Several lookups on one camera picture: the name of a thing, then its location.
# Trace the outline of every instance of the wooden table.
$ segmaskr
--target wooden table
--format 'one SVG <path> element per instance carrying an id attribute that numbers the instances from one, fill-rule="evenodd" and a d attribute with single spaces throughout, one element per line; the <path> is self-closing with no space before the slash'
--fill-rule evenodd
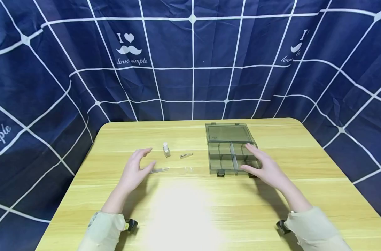
<path id="1" fill-rule="evenodd" d="M 116 250 L 301 250 L 292 235 L 283 239 L 275 230 L 288 212 L 275 190 L 247 175 L 209 174 L 206 122 L 213 121 L 105 124 L 36 250 L 75 251 L 128 157 L 149 146 L 154 150 L 141 166 L 157 160 L 155 168 L 170 170 L 149 175 L 133 192 L 124 215 L 139 222 L 138 231 L 123 232 Z M 381 250 L 381 218 L 300 122 L 215 122 L 246 123 L 259 148 L 327 214 L 354 251 Z M 163 142 L 168 142 L 169 158 Z M 186 153 L 194 156 L 179 159 Z"/>

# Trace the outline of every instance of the hand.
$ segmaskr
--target hand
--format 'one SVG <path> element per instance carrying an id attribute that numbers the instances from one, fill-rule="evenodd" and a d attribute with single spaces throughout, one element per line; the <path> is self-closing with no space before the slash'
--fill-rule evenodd
<path id="1" fill-rule="evenodd" d="M 253 153 L 253 155 L 262 162 L 263 166 L 261 169 L 257 169 L 251 166 L 243 165 L 241 169 L 259 177 L 268 185 L 280 190 L 286 190 L 293 183 L 281 170 L 277 162 L 275 162 L 267 153 L 259 150 L 255 146 L 247 143 L 246 148 Z"/>
<path id="2" fill-rule="evenodd" d="M 128 159 L 118 187 L 125 193 L 130 193 L 140 185 L 143 179 L 153 169 L 156 161 L 151 162 L 144 169 L 140 169 L 140 160 L 145 157 L 152 148 L 136 150 Z"/>

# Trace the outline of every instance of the tweezers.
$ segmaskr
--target tweezers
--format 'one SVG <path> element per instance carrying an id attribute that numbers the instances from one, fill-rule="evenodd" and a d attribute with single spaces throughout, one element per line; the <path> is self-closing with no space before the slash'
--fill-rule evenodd
<path id="1" fill-rule="evenodd" d="M 179 158 L 180 158 L 180 159 L 183 159 L 183 158 L 186 158 L 186 157 L 188 157 L 188 156 L 192 156 L 192 155 L 193 155 L 193 153 L 182 154 L 182 155 L 179 156 Z"/>

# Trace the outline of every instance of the light green sleeve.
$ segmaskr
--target light green sleeve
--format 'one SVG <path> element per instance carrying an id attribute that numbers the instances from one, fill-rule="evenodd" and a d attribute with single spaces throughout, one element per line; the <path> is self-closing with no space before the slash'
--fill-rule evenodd
<path id="1" fill-rule="evenodd" d="M 288 214 L 285 222 L 304 251 L 352 251 L 323 211 L 313 207 L 307 212 Z"/>
<path id="2" fill-rule="evenodd" d="M 78 251 L 114 251 L 124 229 L 124 215 L 97 212 L 90 220 Z"/>

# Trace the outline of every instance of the white grid line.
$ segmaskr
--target white grid line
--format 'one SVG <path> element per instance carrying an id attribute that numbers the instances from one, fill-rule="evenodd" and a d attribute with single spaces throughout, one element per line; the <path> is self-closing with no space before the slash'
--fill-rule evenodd
<path id="1" fill-rule="evenodd" d="M 60 160 L 62 160 L 61 156 L 59 156 L 59 154 L 51 147 L 51 145 L 49 145 L 47 142 L 45 142 L 42 138 L 38 137 L 37 134 L 35 134 L 34 132 L 32 132 L 32 130 L 29 129 L 29 127 L 25 126 L 22 122 L 20 122 L 17 118 L 15 118 L 12 114 L 10 114 L 8 111 L 6 111 L 1 106 L 0 106 L 0 111 L 3 112 L 6 116 L 8 116 L 10 119 L 12 119 L 16 124 L 20 125 L 24 130 L 26 130 L 28 133 L 30 133 L 33 137 L 37 138 L 40 142 L 45 144 Z M 73 176 L 75 176 L 75 174 L 72 172 L 72 170 L 69 168 L 69 166 L 64 161 L 62 161 L 62 163 L 67 168 L 67 170 Z"/>
<path id="2" fill-rule="evenodd" d="M 93 7 L 92 7 L 92 5 L 91 5 L 91 3 L 90 3 L 90 0 L 87 0 L 87 3 L 88 3 L 88 5 L 89 5 L 91 14 L 93 15 L 93 18 L 96 18 L 95 14 L 94 14 L 94 11 L 93 11 Z M 98 31 L 99 31 L 99 33 L 100 33 L 101 40 L 103 40 L 103 44 L 104 44 L 104 47 L 106 48 L 107 55 L 108 55 L 108 57 L 109 57 L 109 59 L 110 59 L 111 65 L 112 65 L 112 67 L 115 68 L 115 65 L 114 65 L 114 63 L 113 63 L 113 59 L 111 58 L 111 54 L 110 54 L 110 52 L 109 52 L 109 50 L 108 50 L 108 48 L 107 48 L 107 44 L 106 44 L 106 41 L 104 40 L 104 36 L 103 36 L 103 33 L 101 32 L 99 23 L 97 22 L 97 20 L 95 20 L 95 23 L 96 23 L 97 29 L 98 29 Z M 129 99 L 129 96 L 128 96 L 127 92 L 125 91 L 124 86 L 122 86 L 122 83 L 121 83 L 121 80 L 120 80 L 120 78 L 119 78 L 119 76 L 118 76 L 117 70 L 114 69 L 114 72 L 115 72 L 115 74 L 116 74 L 116 77 L 117 77 L 117 80 L 118 80 L 119 84 L 121 85 L 122 89 L 124 90 L 124 93 L 125 93 L 126 98 Z M 133 115 L 135 116 L 135 120 L 138 121 L 138 118 L 136 117 L 135 110 L 133 109 L 132 104 L 129 103 L 129 105 L 131 106 Z"/>
<path id="3" fill-rule="evenodd" d="M 352 55 L 352 53 L 355 51 L 355 49 L 359 46 L 360 42 L 363 40 L 363 38 L 368 34 L 369 30 L 373 27 L 373 25 L 377 22 L 376 19 L 374 19 L 373 23 L 371 24 L 371 26 L 367 29 L 367 31 L 365 32 L 364 36 L 362 37 L 362 39 L 360 39 L 359 43 L 356 45 L 356 47 L 354 48 L 354 50 L 351 52 L 351 54 L 349 55 L 349 57 Z M 364 105 L 361 106 L 361 108 L 359 108 L 359 110 L 354 114 L 354 116 L 352 116 L 351 119 L 349 119 L 349 121 L 342 127 L 344 130 L 345 128 L 366 108 L 366 106 L 368 106 L 368 104 L 374 99 L 377 97 L 377 95 L 381 92 L 381 87 L 377 90 L 377 92 L 375 92 L 374 94 L 373 93 L 370 93 L 371 97 L 365 102 Z M 372 161 L 379 167 L 379 170 L 381 170 L 381 165 L 380 163 L 377 161 L 377 159 L 375 159 L 375 157 L 372 155 L 372 153 L 370 153 L 369 150 L 367 150 L 367 148 L 365 148 L 361 143 L 359 143 L 354 137 L 352 137 L 351 135 L 349 135 L 348 133 L 345 133 L 348 137 L 351 138 L 351 140 L 353 140 L 357 145 L 359 145 L 369 156 L 370 158 L 372 159 Z M 332 143 L 338 136 L 340 135 L 340 133 L 337 133 L 331 140 L 330 142 L 325 145 L 325 147 L 327 147 L 328 145 L 330 145 L 330 143 Z M 355 181 L 354 184 L 357 184 L 369 177 L 371 177 L 372 174 L 368 174 L 366 175 L 365 177 L 362 177 L 360 178 L 359 180 Z"/>
<path id="4" fill-rule="evenodd" d="M 282 95 L 273 95 L 275 97 L 283 97 L 283 98 L 286 98 L 286 97 L 291 97 L 291 96 L 300 96 L 300 97 L 304 97 L 304 98 L 307 98 L 308 100 L 310 100 L 312 103 L 313 103 L 313 106 L 317 108 L 317 110 L 319 111 L 319 113 L 324 116 L 334 127 L 337 127 L 339 128 L 326 114 L 324 114 L 320 108 L 317 106 L 317 104 L 314 102 L 314 100 L 312 100 L 310 97 L 306 96 L 306 95 L 299 95 L 299 94 L 293 94 L 293 95 L 287 95 L 287 96 L 282 96 Z M 330 143 L 332 143 L 336 137 L 338 137 L 338 135 L 340 135 L 341 133 L 338 132 L 335 137 L 333 137 L 324 147 L 323 149 L 325 149 L 328 145 L 330 145 Z M 366 153 L 367 155 L 372 159 L 372 161 L 379 167 L 379 169 L 381 169 L 381 165 L 378 163 L 378 161 L 375 159 L 375 157 L 372 155 L 372 153 L 367 150 L 367 148 L 365 148 L 360 142 L 358 142 L 354 137 L 352 137 L 352 135 L 349 135 L 348 133 L 345 133 L 348 137 L 350 137 L 358 146 L 360 146 Z"/>
<path id="5" fill-rule="evenodd" d="M 242 11 L 241 11 L 241 17 L 243 17 L 243 13 L 245 11 L 245 2 L 246 0 L 243 0 L 243 3 L 242 3 Z M 230 77 L 230 83 L 228 84 L 228 92 L 227 92 L 227 98 L 225 100 L 228 100 L 228 97 L 230 96 L 230 90 L 231 90 L 231 84 L 232 84 L 232 77 L 234 75 L 234 69 L 235 69 L 235 64 L 236 64 L 236 56 L 238 54 L 238 47 L 239 47 L 239 44 L 240 44 L 240 37 L 241 37 L 241 31 L 242 31 L 242 18 L 240 19 L 240 26 L 239 26 L 239 29 L 238 29 L 238 37 L 236 38 L 236 46 L 235 46 L 235 55 L 234 55 L 234 61 L 233 61 L 233 64 L 232 64 L 232 71 L 231 71 L 231 77 Z M 224 110 L 223 110 L 223 116 L 221 117 L 221 119 L 224 119 L 224 115 L 225 115 L 225 110 L 227 109 L 227 102 L 225 103 L 224 105 Z"/>
<path id="6" fill-rule="evenodd" d="M 198 17 L 196 20 L 233 20 L 233 19 L 259 19 L 259 18 L 279 18 L 279 17 L 290 17 L 290 16 L 317 16 L 321 12 L 347 12 L 347 13 L 358 13 L 364 14 L 367 16 L 376 16 L 377 13 L 373 13 L 371 11 L 359 10 L 359 9 L 351 9 L 351 8 L 329 8 L 329 9 L 321 9 L 316 13 L 294 13 L 294 14 L 273 14 L 273 15 L 259 15 L 259 16 L 213 16 L 213 17 Z M 122 21 L 188 21 L 188 18 L 166 18 L 166 17 L 97 17 L 97 18 L 70 18 L 70 19 L 61 19 L 54 20 L 50 22 L 46 22 L 42 24 L 40 27 L 44 28 L 49 24 L 60 24 L 60 23 L 72 23 L 72 22 L 88 22 L 88 21 L 106 21 L 106 20 L 122 20 Z"/>
<path id="7" fill-rule="evenodd" d="M 278 45 L 277 53 L 275 54 L 275 58 L 274 58 L 274 61 L 273 61 L 273 66 L 275 65 L 275 62 L 277 61 L 278 55 L 280 54 L 280 50 L 281 50 L 281 47 L 282 47 L 282 43 L 284 42 L 285 36 L 286 36 L 286 34 L 287 34 L 288 27 L 289 27 L 289 25 L 290 25 L 290 23 L 291 23 L 292 14 L 293 14 L 294 11 L 295 11 L 295 7 L 296 7 L 296 3 L 297 3 L 297 2 L 298 2 L 298 0 L 294 0 L 294 5 L 293 5 L 293 8 L 292 8 L 292 10 L 291 10 L 291 15 L 290 15 L 290 17 L 288 18 L 287 25 L 285 26 L 284 33 L 282 34 L 282 38 L 281 38 L 280 45 Z M 262 93 L 260 93 L 260 98 L 263 97 L 265 88 L 267 87 L 267 84 L 268 84 L 268 81 L 269 81 L 269 79 L 270 79 L 271 73 L 273 72 L 273 68 L 274 68 L 274 67 L 271 67 L 271 68 L 270 68 L 270 72 L 268 73 L 266 82 L 265 82 L 264 87 L 263 87 L 263 89 L 262 89 Z M 255 116 L 256 111 L 257 111 L 257 108 L 259 107 L 259 104 L 260 104 L 260 101 L 257 102 L 255 111 L 253 112 L 253 115 L 252 115 L 251 119 L 253 119 L 253 117 Z"/>
<path id="8" fill-rule="evenodd" d="M 3 206 L 3 205 L 0 204 L 0 209 L 3 209 L 3 210 L 5 210 L 5 211 L 7 211 L 7 210 L 9 210 L 9 207 L 8 207 L 8 206 Z M 11 213 L 13 213 L 13 214 L 17 214 L 17 215 L 19 215 L 19 216 L 25 217 L 25 218 L 30 219 L 30 220 L 35 220 L 35 221 L 38 221 L 38 222 L 50 223 L 50 220 L 39 219 L 39 218 L 30 216 L 30 215 L 28 215 L 28 214 L 24 214 L 24 213 L 22 213 L 22 212 L 19 212 L 19 211 L 15 210 L 15 209 L 10 209 L 9 211 L 10 211 Z"/>
<path id="9" fill-rule="evenodd" d="M 12 18 L 11 14 L 9 13 L 8 9 L 6 8 L 6 6 L 4 5 L 4 3 L 2 2 L 2 0 L 0 0 L 0 3 L 1 5 L 3 5 L 3 8 L 5 9 L 6 13 L 8 14 L 9 18 L 11 19 L 11 22 L 14 24 L 14 27 L 17 29 L 17 31 L 19 32 L 19 34 L 21 34 L 21 36 L 23 35 L 21 30 L 17 27 L 14 19 Z M 38 34 L 40 34 L 41 32 L 35 32 L 33 33 L 32 35 L 30 35 L 28 37 L 28 40 L 30 42 L 30 40 L 37 36 Z M 82 113 L 80 112 L 79 108 L 77 107 L 77 105 L 75 104 L 75 102 L 72 100 L 72 98 L 69 96 L 68 92 L 69 90 L 71 89 L 71 82 L 69 82 L 69 87 L 67 90 L 64 89 L 64 87 L 59 83 L 59 81 L 56 79 L 56 77 L 53 75 L 53 73 L 50 71 L 50 69 L 47 68 L 47 66 L 45 65 L 45 63 L 42 61 L 42 59 L 40 59 L 40 57 L 37 55 L 37 53 L 33 50 L 33 48 L 31 47 L 30 44 L 26 44 L 30 50 L 32 51 L 32 53 L 34 53 L 34 55 L 36 56 L 36 58 L 40 61 L 40 63 L 46 68 L 46 70 L 51 74 L 51 76 L 53 77 L 53 79 L 58 83 L 59 87 L 61 87 L 61 89 L 64 91 L 64 94 L 46 111 L 44 112 L 42 115 L 40 115 L 38 118 L 36 118 L 29 126 L 27 126 L 26 128 L 22 129 L 20 132 L 17 133 L 17 135 L 13 138 L 13 140 L 11 140 L 11 142 L 6 145 L 1 151 L 0 151 L 0 156 L 5 153 L 9 148 L 11 148 L 14 143 L 19 139 L 19 137 L 25 132 L 25 131 L 28 131 L 27 129 L 29 129 L 30 127 L 32 127 L 37 121 L 39 121 L 42 117 L 44 117 L 46 114 L 48 114 L 65 96 L 68 96 L 69 100 L 72 101 L 72 103 L 74 104 L 74 106 L 77 108 L 80 116 L 82 117 L 83 119 L 83 122 L 86 124 L 85 122 L 85 119 L 83 118 L 82 116 Z M 90 133 L 90 130 L 88 129 L 88 127 L 86 126 L 86 129 L 88 130 L 89 132 L 89 135 L 90 135 L 90 138 L 91 138 L 91 141 L 93 143 L 93 139 L 91 137 L 91 133 Z"/>
<path id="10" fill-rule="evenodd" d="M 333 67 L 334 69 L 336 69 L 338 72 L 341 72 L 341 74 L 344 75 L 344 77 L 346 77 L 346 79 L 349 80 L 349 82 L 351 82 L 351 84 L 353 84 L 355 87 L 361 89 L 362 91 L 366 92 L 368 95 L 372 96 L 373 98 L 381 101 L 381 98 L 376 96 L 374 93 L 372 93 L 371 91 L 367 90 L 365 87 L 363 87 L 362 85 L 360 84 L 357 84 L 348 74 L 346 74 L 345 71 L 343 71 L 341 68 L 339 68 L 338 66 L 336 66 L 335 64 L 333 63 L 330 63 L 328 61 L 325 61 L 325 60 L 321 60 L 321 59 L 304 59 L 304 60 L 300 60 L 300 59 L 295 59 L 294 60 L 295 62 L 321 62 L 321 63 L 325 63 L 325 64 L 328 64 L 329 66 Z M 328 86 L 326 87 L 326 89 L 323 91 L 323 93 L 328 89 L 328 87 L 330 86 L 330 84 L 328 84 Z"/>
<path id="11" fill-rule="evenodd" d="M 354 49 L 349 53 L 348 57 L 344 60 L 344 63 L 341 65 L 340 68 L 336 67 L 334 64 L 329 64 L 330 62 L 325 62 L 327 64 L 329 64 L 330 66 L 332 66 L 333 68 L 337 69 L 337 72 L 336 74 L 334 75 L 333 79 L 331 79 L 330 83 L 326 86 L 326 88 L 323 90 L 323 92 L 321 93 L 321 95 L 318 97 L 318 100 L 315 102 L 315 103 L 318 103 L 320 101 L 320 99 L 323 97 L 324 93 L 327 91 L 327 89 L 330 87 L 330 85 L 332 84 L 332 82 L 334 81 L 334 79 L 336 79 L 336 77 L 338 76 L 338 74 L 342 71 L 342 68 L 345 66 L 345 64 L 348 62 L 348 60 L 351 58 L 351 56 L 353 55 L 353 53 L 357 50 L 357 48 L 359 47 L 360 43 L 362 43 L 362 41 L 365 39 L 366 35 L 370 32 L 370 30 L 372 29 L 372 27 L 374 26 L 374 24 L 376 23 L 377 21 L 374 20 L 372 22 L 372 24 L 369 26 L 369 28 L 366 30 L 366 32 L 364 33 L 364 35 L 360 38 L 359 42 L 355 45 Z M 353 85 L 357 86 L 357 84 L 349 77 L 347 76 L 347 74 L 342 71 L 342 74 L 350 81 L 352 82 Z M 306 121 L 306 119 L 309 117 L 309 115 L 312 113 L 312 110 L 313 108 L 309 111 L 309 113 L 307 114 L 307 116 L 305 117 L 305 119 L 302 121 L 302 123 L 304 123 Z"/>
<path id="12" fill-rule="evenodd" d="M 139 0 L 139 7 L 140 7 L 140 14 L 141 14 L 141 17 L 142 17 L 143 29 L 145 30 L 145 39 L 146 39 L 146 44 L 147 44 L 147 50 L 149 51 L 149 58 L 150 58 L 151 69 L 153 71 L 154 81 L 156 82 L 157 95 L 158 95 L 158 99 L 161 100 L 160 91 L 158 90 L 156 72 L 154 71 L 153 59 L 151 58 L 151 50 L 150 50 L 150 45 L 149 45 L 149 39 L 147 37 L 146 22 L 145 22 L 145 16 L 143 16 L 143 8 L 141 6 L 141 0 Z M 162 118 L 163 118 L 163 121 L 164 121 L 165 119 L 164 119 L 163 104 L 161 103 L 161 101 L 160 101 L 160 107 L 161 107 Z"/>
<path id="13" fill-rule="evenodd" d="M 330 7 L 331 2 L 333 2 L 333 0 L 330 0 L 330 1 L 328 2 L 327 8 L 326 8 L 325 10 L 327 10 L 327 9 Z M 306 47 L 306 49 L 305 49 L 305 51 L 304 51 L 304 53 L 303 53 L 303 55 L 302 55 L 302 60 L 305 58 L 305 55 L 306 55 L 306 53 L 307 53 L 308 50 L 309 50 L 310 44 L 311 44 L 312 41 L 314 40 L 314 37 L 315 37 L 315 35 L 316 35 L 316 32 L 318 31 L 318 27 L 320 27 L 320 24 L 321 24 L 321 22 L 323 21 L 323 18 L 324 18 L 325 15 L 326 15 L 326 11 L 324 11 L 323 15 L 321 16 L 320 21 L 318 22 L 318 24 L 317 24 L 317 26 L 316 26 L 316 28 L 315 28 L 315 30 L 314 30 L 314 33 L 313 33 L 312 37 L 310 38 L 310 41 L 309 41 L 309 43 L 308 43 L 308 45 L 307 45 L 307 47 Z M 295 80 L 296 74 L 298 74 L 298 70 L 299 70 L 300 67 L 301 67 L 301 62 L 299 62 L 298 67 L 296 68 L 296 71 L 295 71 L 295 73 L 294 73 L 294 76 L 292 77 L 292 80 L 291 80 L 290 85 L 288 86 L 288 89 L 287 89 L 287 91 L 286 91 L 286 93 L 285 93 L 285 96 L 288 94 L 289 90 L 291 89 L 291 86 L 292 86 L 292 84 L 293 84 L 293 82 L 294 82 L 294 80 Z M 281 103 L 280 103 L 280 106 L 278 107 L 277 111 L 275 112 L 273 118 L 275 118 L 275 117 L 277 116 L 277 113 L 278 113 L 278 111 L 280 110 L 282 104 L 284 103 L 284 100 L 285 100 L 285 98 L 282 99 L 282 101 L 281 101 Z"/>
<path id="14" fill-rule="evenodd" d="M 193 110 L 195 109 L 195 22 L 191 18 L 195 18 L 195 1 L 192 0 L 192 14 L 190 15 L 189 21 L 192 24 L 192 120 L 193 120 Z"/>
<path id="15" fill-rule="evenodd" d="M 278 17 L 289 17 L 289 16 L 317 16 L 320 12 L 345 12 L 345 13 L 359 13 L 364 14 L 368 16 L 375 17 L 377 13 L 373 13 L 370 11 L 365 10 L 358 10 L 358 9 L 348 9 L 348 8 L 333 8 L 333 9 L 322 9 L 317 13 L 294 13 L 291 14 L 273 14 L 273 15 L 260 15 L 260 16 L 243 16 L 242 19 L 258 19 L 258 18 L 278 18 Z M 223 16 L 223 17 L 200 17 L 196 20 L 225 20 L 225 19 L 241 19 L 240 16 Z M 41 29 L 34 32 L 31 36 L 34 38 L 35 36 L 39 35 L 42 32 L 42 29 L 46 26 L 50 27 L 52 24 L 60 24 L 60 23 L 75 23 L 75 22 L 89 22 L 89 21 L 105 21 L 105 20 L 150 20 L 150 21 L 188 21 L 189 18 L 153 18 L 153 17 L 97 17 L 97 18 L 70 18 L 70 19 L 61 19 L 61 20 L 54 20 L 54 21 L 47 21 L 45 19 L 45 23 L 41 24 Z M 11 50 L 13 50 L 16 47 L 19 47 L 22 42 L 19 41 L 7 48 L 0 50 L 0 55 L 7 53 Z"/>
<path id="16" fill-rule="evenodd" d="M 87 128 L 87 124 L 88 124 L 88 117 L 87 117 L 87 122 L 85 124 L 85 127 L 84 129 L 82 130 L 82 133 L 79 135 L 79 137 L 77 138 L 77 140 L 75 141 L 75 143 L 72 145 L 72 147 L 69 149 L 69 151 L 67 151 L 67 153 L 62 157 L 60 158 L 59 162 L 57 164 L 55 164 L 54 166 L 52 166 L 50 169 L 48 169 L 48 171 L 46 171 L 27 191 L 26 193 L 24 193 L 12 206 L 10 206 L 6 212 L 0 217 L 0 222 L 5 218 L 5 216 L 7 216 L 7 214 L 9 212 L 12 212 L 13 211 L 13 208 L 28 194 L 30 193 L 30 191 L 32 191 L 35 186 L 46 176 L 46 174 L 48 174 L 49 172 L 51 172 L 54 167 L 58 166 L 60 163 L 63 163 L 64 164 L 64 161 L 63 159 L 68 156 L 68 154 L 71 152 L 71 150 L 75 147 L 76 143 L 79 141 L 80 137 L 82 137 L 83 133 L 85 132 L 86 128 Z"/>
<path id="17" fill-rule="evenodd" d="M 289 67 L 290 64 L 287 64 L 285 66 L 280 66 L 280 65 L 274 65 L 274 67 L 279 67 L 279 68 L 286 68 Z M 194 67 L 196 70 L 209 70 L 209 69 L 245 69 L 245 68 L 252 68 L 252 67 L 273 67 L 272 64 L 254 64 L 252 66 L 216 66 L 216 67 Z M 83 71 L 98 71 L 98 70 L 126 70 L 126 69 L 132 69 L 132 68 L 138 68 L 138 69 L 155 69 L 155 70 L 191 70 L 193 67 L 188 67 L 188 68 L 181 68 L 181 67 L 167 67 L 167 68 L 152 68 L 152 67 L 147 67 L 147 66 L 127 66 L 127 67 L 121 67 L 121 68 L 107 68 L 107 67 L 101 67 L 101 68 L 85 68 L 85 69 L 80 69 L 74 72 L 71 72 L 69 74 L 69 77 L 72 77 L 74 74 L 78 72 L 83 72 Z"/>
<path id="18" fill-rule="evenodd" d="M 56 83 L 59 85 L 59 87 L 65 92 L 65 89 L 64 87 L 61 85 L 61 83 L 58 81 L 58 79 L 54 76 L 54 74 L 50 71 L 50 69 L 46 66 L 46 64 L 43 62 L 43 60 L 40 58 L 39 55 L 37 55 L 37 53 L 35 52 L 35 50 L 32 48 L 31 45 L 29 45 L 29 48 L 30 50 L 32 51 L 32 53 L 35 55 L 35 57 L 40 61 L 40 63 L 44 66 L 44 68 L 48 71 L 48 73 L 51 75 L 51 77 L 53 77 L 53 79 L 56 81 Z M 75 106 L 75 108 L 78 110 L 78 113 L 80 115 L 80 117 L 82 118 L 83 120 L 83 123 L 86 124 L 85 122 L 85 118 L 83 117 L 82 115 L 82 112 L 80 111 L 79 107 L 76 105 L 76 103 L 74 102 L 74 100 L 72 100 L 71 96 L 69 95 L 68 93 L 69 91 L 67 91 L 67 97 L 69 98 L 69 100 L 72 102 L 72 104 Z M 87 131 L 89 132 L 89 136 L 90 136 L 90 140 L 91 142 L 93 143 L 93 137 L 90 133 L 90 130 L 89 128 L 86 126 L 86 129 Z"/>
<path id="19" fill-rule="evenodd" d="M 112 102 L 112 101 L 101 101 L 100 103 L 109 103 L 109 104 L 120 104 L 120 103 L 124 103 L 124 102 L 132 102 L 132 103 L 136 103 L 136 104 L 140 104 L 140 103 L 147 103 L 147 102 L 151 102 L 151 101 L 161 101 L 161 102 L 166 102 L 166 103 L 194 103 L 194 102 L 199 102 L 199 103 L 210 103 L 210 102 L 220 102 L 220 103 L 228 103 L 228 102 L 232 102 L 232 101 L 249 101 L 249 100 L 259 100 L 259 101 L 271 101 L 268 100 L 268 99 L 260 99 L 260 98 L 246 98 L 246 99 L 233 99 L 233 100 L 189 100 L 189 101 L 170 101 L 170 100 L 163 100 L 163 99 L 158 99 L 158 98 L 154 98 L 154 99 L 151 99 L 151 100 L 145 100 L 145 101 L 133 101 L 133 100 L 122 100 L 122 101 L 117 101 L 117 102 Z M 87 113 L 90 112 L 91 109 L 93 109 L 96 105 L 92 105 Z"/>
<path id="20" fill-rule="evenodd" d="M 40 14 L 42 15 L 43 19 L 46 21 L 46 23 L 48 22 L 46 16 L 44 15 L 43 11 L 41 10 L 40 6 L 37 4 L 36 0 L 33 0 L 34 4 L 36 5 L 38 11 L 40 12 Z M 69 60 L 69 62 L 71 63 L 72 67 L 74 68 L 75 71 L 77 71 L 77 68 L 75 66 L 75 64 L 73 63 L 71 57 L 68 55 L 67 51 L 65 50 L 64 46 L 62 45 L 61 41 L 59 40 L 59 38 L 57 37 L 57 34 L 55 34 L 53 28 L 51 27 L 50 24 L 47 25 L 48 28 L 50 29 L 51 33 L 53 34 L 53 36 L 55 37 L 55 39 L 57 40 L 59 46 L 61 47 L 61 49 L 64 51 L 64 54 L 66 55 L 67 59 Z M 87 85 L 85 84 L 85 81 L 82 79 L 82 76 L 78 73 L 78 77 L 79 79 L 82 81 L 83 85 L 85 86 L 86 90 L 89 92 L 90 96 L 95 100 L 96 98 L 93 96 L 93 94 L 91 93 L 90 89 L 87 87 Z M 106 117 L 106 119 L 108 120 L 108 122 L 111 122 L 111 120 L 108 118 L 106 112 L 103 110 L 103 108 L 100 107 L 100 110 L 103 112 L 104 116 Z"/>

